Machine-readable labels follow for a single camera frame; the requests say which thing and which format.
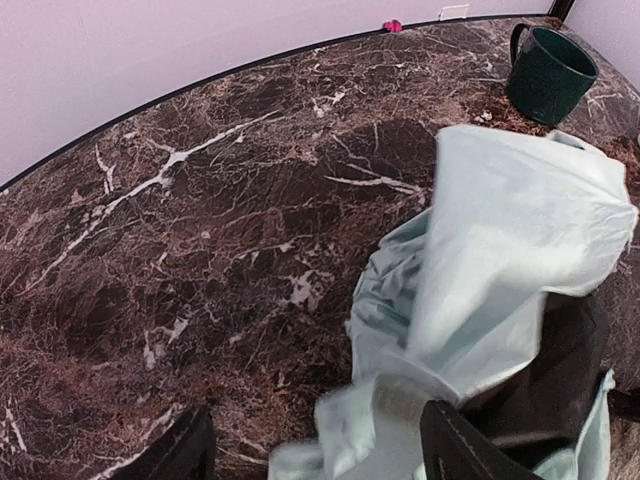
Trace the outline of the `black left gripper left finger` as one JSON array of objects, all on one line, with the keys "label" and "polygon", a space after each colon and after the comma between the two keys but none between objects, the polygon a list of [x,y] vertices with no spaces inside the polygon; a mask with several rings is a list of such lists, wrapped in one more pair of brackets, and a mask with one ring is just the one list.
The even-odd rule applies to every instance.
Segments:
[{"label": "black left gripper left finger", "polygon": [[191,407],[113,480],[214,479],[216,434],[209,410]]}]

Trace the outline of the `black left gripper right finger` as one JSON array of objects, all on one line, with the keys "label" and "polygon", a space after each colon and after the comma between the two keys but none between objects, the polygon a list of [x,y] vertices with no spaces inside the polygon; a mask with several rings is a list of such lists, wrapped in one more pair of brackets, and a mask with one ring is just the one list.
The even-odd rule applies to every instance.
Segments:
[{"label": "black left gripper right finger", "polygon": [[428,401],[420,419],[428,480],[537,480],[490,443],[451,404]]}]

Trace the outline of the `mint green folding umbrella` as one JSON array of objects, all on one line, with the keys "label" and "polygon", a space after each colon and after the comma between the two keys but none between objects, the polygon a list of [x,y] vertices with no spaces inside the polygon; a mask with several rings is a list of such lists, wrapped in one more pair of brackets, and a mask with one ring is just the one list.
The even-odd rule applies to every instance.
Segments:
[{"label": "mint green folding umbrella", "polygon": [[539,479],[603,479],[609,319],[590,295],[638,210],[622,162],[560,131],[441,129],[432,204],[385,235],[352,297],[352,380],[272,479],[427,479],[424,405],[451,404]]}]

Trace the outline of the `black cylindrical cup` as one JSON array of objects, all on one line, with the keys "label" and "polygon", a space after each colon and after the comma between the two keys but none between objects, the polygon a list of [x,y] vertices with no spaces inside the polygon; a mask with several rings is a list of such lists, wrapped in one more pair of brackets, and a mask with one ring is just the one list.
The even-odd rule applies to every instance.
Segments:
[{"label": "black cylindrical cup", "polygon": [[596,82],[593,58],[567,36],[520,23],[510,37],[511,72],[506,95],[526,118],[559,125]]}]

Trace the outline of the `small red object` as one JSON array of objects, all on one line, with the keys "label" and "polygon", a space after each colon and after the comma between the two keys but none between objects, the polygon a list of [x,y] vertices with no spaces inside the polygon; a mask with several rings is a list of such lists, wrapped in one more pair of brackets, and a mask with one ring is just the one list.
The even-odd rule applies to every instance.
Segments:
[{"label": "small red object", "polygon": [[383,28],[389,33],[400,33],[403,30],[403,25],[399,20],[393,19],[385,22]]}]

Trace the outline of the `white wall tag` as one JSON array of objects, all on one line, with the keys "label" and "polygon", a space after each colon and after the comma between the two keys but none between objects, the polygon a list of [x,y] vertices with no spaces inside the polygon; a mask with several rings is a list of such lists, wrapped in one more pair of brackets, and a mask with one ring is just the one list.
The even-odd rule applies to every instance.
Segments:
[{"label": "white wall tag", "polygon": [[444,21],[466,19],[469,14],[470,8],[471,8],[470,4],[451,5],[451,6],[442,7],[438,15],[438,20],[444,22]]}]

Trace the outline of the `right black frame post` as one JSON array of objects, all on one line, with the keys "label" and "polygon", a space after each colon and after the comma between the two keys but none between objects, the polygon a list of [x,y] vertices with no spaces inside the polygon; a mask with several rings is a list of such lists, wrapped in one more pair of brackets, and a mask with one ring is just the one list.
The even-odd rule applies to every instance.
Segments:
[{"label": "right black frame post", "polygon": [[553,0],[548,15],[564,22],[574,3],[575,0]]}]

